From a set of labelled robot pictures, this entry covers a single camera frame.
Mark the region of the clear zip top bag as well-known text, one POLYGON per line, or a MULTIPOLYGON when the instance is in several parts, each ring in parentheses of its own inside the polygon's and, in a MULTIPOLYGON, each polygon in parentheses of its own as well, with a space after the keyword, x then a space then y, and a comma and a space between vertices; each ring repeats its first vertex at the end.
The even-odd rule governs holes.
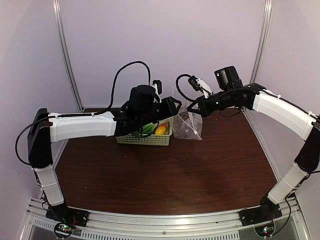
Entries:
POLYGON ((173 136, 181 140, 202 141, 203 118, 187 110, 191 102, 184 99, 177 89, 172 89, 172 96, 182 103, 178 114, 173 117, 173 136))

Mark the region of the toy bok choy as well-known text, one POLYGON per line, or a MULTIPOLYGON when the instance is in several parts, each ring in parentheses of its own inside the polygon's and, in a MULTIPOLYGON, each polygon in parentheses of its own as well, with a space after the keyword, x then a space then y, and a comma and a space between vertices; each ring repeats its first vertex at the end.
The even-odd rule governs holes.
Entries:
POLYGON ((140 132, 143 135, 149 135, 149 134, 153 134, 153 132, 155 131, 155 129, 157 128, 157 123, 148 123, 146 125, 142 126, 142 129, 140 130, 140 132))

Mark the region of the green plastic basket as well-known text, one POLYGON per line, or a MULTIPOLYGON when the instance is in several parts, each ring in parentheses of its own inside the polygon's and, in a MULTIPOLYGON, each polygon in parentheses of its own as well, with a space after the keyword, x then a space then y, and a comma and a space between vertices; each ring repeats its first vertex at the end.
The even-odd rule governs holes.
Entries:
POLYGON ((160 123, 157 123, 157 127, 162 124, 166 124, 167 126, 167 131, 164 135, 155 135, 156 129, 153 134, 142 134, 138 131, 125 136, 118 136, 116 137, 116 141, 118 144, 168 146, 172 135, 172 127, 168 121, 161 121, 160 123))

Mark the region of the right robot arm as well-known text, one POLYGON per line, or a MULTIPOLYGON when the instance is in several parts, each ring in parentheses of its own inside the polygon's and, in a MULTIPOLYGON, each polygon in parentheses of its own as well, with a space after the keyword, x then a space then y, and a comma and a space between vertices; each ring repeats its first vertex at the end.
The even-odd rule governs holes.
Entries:
POLYGON ((203 95, 192 100, 188 111, 208 117, 215 111, 231 107, 245 108, 276 122, 276 129, 293 137, 294 147, 300 141, 300 150, 287 172, 261 199, 256 210, 259 220, 268 220, 278 209, 278 204, 292 194, 317 169, 320 162, 320 118, 276 95, 257 83, 226 87, 218 93, 210 92, 204 83, 194 83, 193 88, 203 95))

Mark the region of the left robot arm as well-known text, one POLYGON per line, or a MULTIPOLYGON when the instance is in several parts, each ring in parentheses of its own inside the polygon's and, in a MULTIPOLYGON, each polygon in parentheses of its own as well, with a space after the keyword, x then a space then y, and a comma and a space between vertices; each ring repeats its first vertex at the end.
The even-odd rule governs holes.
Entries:
POLYGON ((110 108, 101 112, 48 113, 37 111, 27 135, 28 162, 38 177, 51 211, 61 222, 72 218, 53 167, 51 144, 68 139, 104 136, 120 137, 140 131, 178 114, 181 101, 166 97, 147 108, 110 108))

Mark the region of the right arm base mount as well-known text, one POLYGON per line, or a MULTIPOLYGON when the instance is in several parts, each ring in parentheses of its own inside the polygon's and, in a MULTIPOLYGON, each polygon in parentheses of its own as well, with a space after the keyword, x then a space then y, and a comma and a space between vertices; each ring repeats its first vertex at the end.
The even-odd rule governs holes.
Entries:
POLYGON ((274 210, 269 210, 267 207, 257 206, 244 208, 239 212, 243 227, 268 222, 275 218, 280 218, 282 215, 282 211, 278 207, 274 210))

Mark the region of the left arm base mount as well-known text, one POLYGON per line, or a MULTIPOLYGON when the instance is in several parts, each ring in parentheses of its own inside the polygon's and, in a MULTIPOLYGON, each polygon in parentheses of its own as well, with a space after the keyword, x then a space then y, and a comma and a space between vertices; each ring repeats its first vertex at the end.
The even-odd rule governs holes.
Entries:
POLYGON ((70 226, 86 227, 89 219, 89 212, 85 210, 69 208, 67 213, 62 216, 53 213, 50 209, 46 211, 45 217, 70 226))

